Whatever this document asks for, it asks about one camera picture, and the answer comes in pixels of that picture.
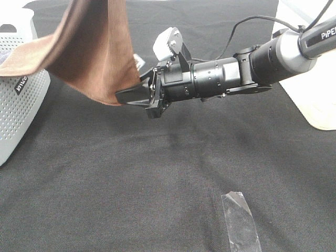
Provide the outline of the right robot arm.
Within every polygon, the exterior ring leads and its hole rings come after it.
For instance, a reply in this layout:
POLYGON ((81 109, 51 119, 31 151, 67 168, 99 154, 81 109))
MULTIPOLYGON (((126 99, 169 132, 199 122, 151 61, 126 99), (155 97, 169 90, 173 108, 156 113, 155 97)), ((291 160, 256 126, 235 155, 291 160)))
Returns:
POLYGON ((153 45, 157 66, 115 95, 120 104, 144 107, 150 118, 159 118, 172 102, 267 91, 273 83, 311 70, 319 56, 333 49, 335 18, 308 29, 280 29, 265 44, 206 62, 192 58, 180 31, 170 27, 153 45))

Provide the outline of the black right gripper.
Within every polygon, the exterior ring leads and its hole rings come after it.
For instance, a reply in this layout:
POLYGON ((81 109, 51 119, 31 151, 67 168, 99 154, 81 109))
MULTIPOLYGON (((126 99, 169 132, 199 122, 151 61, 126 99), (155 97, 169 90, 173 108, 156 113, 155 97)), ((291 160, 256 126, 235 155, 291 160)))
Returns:
POLYGON ((220 60, 189 64, 186 72, 179 64, 170 67, 153 67, 140 76, 143 82, 155 82, 155 93, 150 101, 148 84, 116 92, 120 104, 149 106, 145 109, 151 119, 159 118, 172 102, 197 99, 206 100, 220 97, 231 88, 239 87, 239 65, 237 59, 220 60))

